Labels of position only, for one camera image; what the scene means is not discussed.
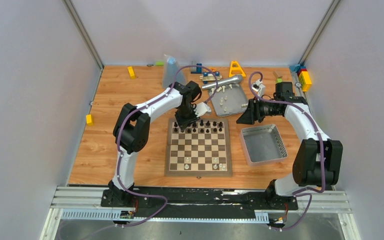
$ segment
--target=chessboard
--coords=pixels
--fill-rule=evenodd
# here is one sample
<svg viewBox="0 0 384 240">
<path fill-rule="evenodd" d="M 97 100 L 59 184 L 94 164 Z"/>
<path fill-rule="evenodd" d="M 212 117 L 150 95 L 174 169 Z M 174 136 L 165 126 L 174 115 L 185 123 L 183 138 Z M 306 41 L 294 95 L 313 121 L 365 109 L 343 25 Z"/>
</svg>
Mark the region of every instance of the chessboard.
<svg viewBox="0 0 384 240">
<path fill-rule="evenodd" d="M 232 176 L 227 119 L 201 119 L 184 131 L 170 119 L 165 156 L 166 176 Z"/>
</svg>

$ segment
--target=yellow triangular block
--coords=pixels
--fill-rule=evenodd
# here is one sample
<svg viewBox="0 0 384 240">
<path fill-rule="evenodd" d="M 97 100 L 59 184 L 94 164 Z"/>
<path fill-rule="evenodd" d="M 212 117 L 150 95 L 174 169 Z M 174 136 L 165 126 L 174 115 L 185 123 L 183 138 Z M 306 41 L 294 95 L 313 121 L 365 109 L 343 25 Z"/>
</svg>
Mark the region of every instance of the yellow triangular block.
<svg viewBox="0 0 384 240">
<path fill-rule="evenodd" d="M 239 65 L 238 61 L 232 61 L 230 63 L 230 70 L 229 70 L 229 78 L 233 77 L 237 74 L 242 75 L 242 77 L 246 77 L 244 70 L 242 70 L 241 65 Z"/>
</svg>

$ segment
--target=dark chessboard square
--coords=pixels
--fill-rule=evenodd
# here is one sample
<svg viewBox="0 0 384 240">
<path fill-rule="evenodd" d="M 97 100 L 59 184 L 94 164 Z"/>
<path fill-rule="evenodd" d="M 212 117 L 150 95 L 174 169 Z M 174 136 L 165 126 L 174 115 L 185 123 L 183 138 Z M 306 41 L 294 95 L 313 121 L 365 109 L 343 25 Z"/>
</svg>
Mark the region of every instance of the dark chessboard square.
<svg viewBox="0 0 384 240">
<path fill-rule="evenodd" d="M 178 164 L 177 163 L 170 163 L 170 170 L 177 170 L 177 169 L 178 169 Z"/>
<path fill-rule="evenodd" d="M 198 170 L 204 170 L 205 171 L 205 163 L 198 163 Z"/>
</svg>

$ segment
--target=silver cylinder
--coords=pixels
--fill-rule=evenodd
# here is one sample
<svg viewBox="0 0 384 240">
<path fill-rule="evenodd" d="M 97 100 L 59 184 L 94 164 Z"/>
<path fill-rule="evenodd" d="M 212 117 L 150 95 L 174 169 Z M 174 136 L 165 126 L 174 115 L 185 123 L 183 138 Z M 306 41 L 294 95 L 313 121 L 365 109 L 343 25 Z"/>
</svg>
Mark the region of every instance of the silver cylinder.
<svg viewBox="0 0 384 240">
<path fill-rule="evenodd" d="M 224 79 L 218 81 L 218 86 L 221 87 L 223 85 L 238 84 L 238 83 L 242 82 L 242 80 L 244 80 L 242 75 L 237 74 L 237 75 L 234 75 L 232 77 L 224 78 Z M 206 90 L 206 89 L 212 89 L 215 87 L 216 87 L 216 81 L 214 81 L 212 83 L 207 83 L 207 84 L 203 85 L 201 88 L 202 88 L 202 90 Z"/>
</svg>

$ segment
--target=gray floor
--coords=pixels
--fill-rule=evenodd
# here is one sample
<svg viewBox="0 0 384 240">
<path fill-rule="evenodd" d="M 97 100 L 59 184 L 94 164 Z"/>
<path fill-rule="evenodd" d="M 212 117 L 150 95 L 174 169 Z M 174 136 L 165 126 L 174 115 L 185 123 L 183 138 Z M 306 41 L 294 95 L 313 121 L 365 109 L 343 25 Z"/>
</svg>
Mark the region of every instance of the gray floor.
<svg viewBox="0 0 384 240">
<path fill-rule="evenodd" d="M 291 225 L 299 216 L 288 214 Z M 62 240 L 80 240 L 94 231 L 112 225 L 102 220 L 62 220 L 60 236 Z M 309 213 L 294 229 L 284 232 L 269 230 L 265 224 L 243 223 L 180 223 L 146 222 L 127 228 L 103 230 L 88 240 L 343 240 L 342 229 L 337 214 Z"/>
</svg>

